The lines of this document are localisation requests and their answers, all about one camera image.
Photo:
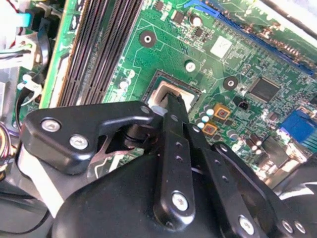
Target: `white connector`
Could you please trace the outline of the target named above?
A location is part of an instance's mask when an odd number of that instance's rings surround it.
[[[23,55],[19,58],[18,65],[26,69],[32,70],[34,66],[41,62],[41,49],[37,44],[38,37],[37,33],[32,33],[29,35],[16,36],[15,44],[19,45],[31,45],[30,53]]]

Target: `mounting hole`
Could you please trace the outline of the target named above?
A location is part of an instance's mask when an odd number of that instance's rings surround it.
[[[170,117],[171,117],[174,121],[178,121],[177,116],[175,116],[175,115],[170,115]]]
[[[224,145],[220,145],[220,148],[221,148],[224,152],[228,152],[227,147],[225,147]]]
[[[291,227],[291,225],[287,221],[282,220],[282,225],[289,233],[294,232],[293,228]]]
[[[226,183],[229,183],[229,179],[226,176],[222,176],[221,177],[223,179],[223,181],[225,181]]]
[[[146,113],[146,114],[149,114],[150,113],[150,110],[146,107],[146,106],[142,106],[141,107],[141,110]]]
[[[145,42],[145,43],[150,43],[151,40],[152,40],[151,36],[145,36],[145,37],[144,37],[144,42]]]
[[[183,161],[183,158],[182,158],[182,157],[180,157],[179,155],[176,155],[176,157],[175,157],[175,158],[176,158],[176,160],[177,160],[177,161]]]
[[[305,228],[304,228],[303,225],[300,224],[298,221],[295,221],[295,226],[296,226],[296,228],[297,228],[301,233],[303,233],[303,234],[306,233]]]
[[[182,148],[183,147],[183,145],[180,143],[180,142],[176,142],[176,146],[178,147],[178,148]]]
[[[195,132],[200,132],[199,128],[198,128],[196,125],[193,125],[193,130],[194,130]]]
[[[230,80],[230,81],[228,82],[228,86],[232,87],[233,85],[234,85],[234,82],[233,82],[232,80]]]
[[[217,165],[221,165],[220,161],[219,160],[214,160],[214,162],[217,164]]]
[[[153,31],[145,30],[140,34],[139,41],[143,47],[151,48],[157,42],[157,38]]]
[[[227,77],[223,81],[223,87],[225,90],[232,91],[234,90],[239,84],[239,80],[235,76]]]

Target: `integrated circuit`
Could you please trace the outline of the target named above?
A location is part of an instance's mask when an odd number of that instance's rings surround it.
[[[184,20],[184,17],[185,17],[185,15],[184,15],[183,13],[181,13],[181,12],[179,12],[179,11],[176,11],[176,12],[174,13],[173,20],[174,20],[176,23],[181,24],[181,23],[183,22],[183,20]]]
[[[249,93],[264,103],[271,101],[280,87],[265,78],[259,78],[249,89]]]
[[[203,34],[203,30],[201,28],[197,28],[196,32],[195,32],[195,35],[198,36],[198,37],[201,37]]]
[[[164,3],[162,1],[158,1],[155,8],[158,11],[161,11],[163,9]]]

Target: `screw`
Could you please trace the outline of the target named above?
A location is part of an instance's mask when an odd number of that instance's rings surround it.
[[[69,143],[77,150],[84,150],[88,147],[88,140],[82,135],[73,135]]]
[[[175,116],[175,115],[170,115],[170,117],[171,117],[174,121],[178,121],[177,116]]]
[[[288,224],[287,221],[283,220],[282,225],[289,233],[293,233],[293,228],[291,227],[290,224]]]
[[[193,130],[194,130],[195,132],[199,132],[199,131],[200,131],[199,128],[198,128],[196,125],[193,125]]]
[[[300,224],[298,221],[295,222],[295,226],[296,226],[296,228],[297,228],[301,233],[303,233],[303,234],[306,233],[305,228],[304,228],[303,225]]]
[[[146,114],[149,114],[150,113],[150,110],[146,107],[146,106],[142,106],[141,107],[141,110],[146,113]]]
[[[254,234],[254,227],[253,227],[252,223],[245,216],[241,215],[239,217],[239,223],[240,223],[240,226],[242,227],[242,229],[244,229],[246,231],[246,233],[248,233],[249,235]]]
[[[220,145],[220,148],[221,148],[224,152],[227,152],[227,151],[228,151],[227,147],[225,147],[224,145]]]
[[[172,202],[180,211],[186,211],[188,208],[187,199],[179,192],[176,192],[172,195]]]
[[[60,129],[60,124],[53,119],[44,120],[41,125],[42,128],[48,132],[57,132]]]

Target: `black lever arm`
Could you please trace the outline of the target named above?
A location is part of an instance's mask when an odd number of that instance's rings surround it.
[[[26,116],[21,140],[31,155],[63,173],[79,174],[95,155],[100,135],[114,134],[125,125],[149,124],[153,117],[141,102],[37,110]]]

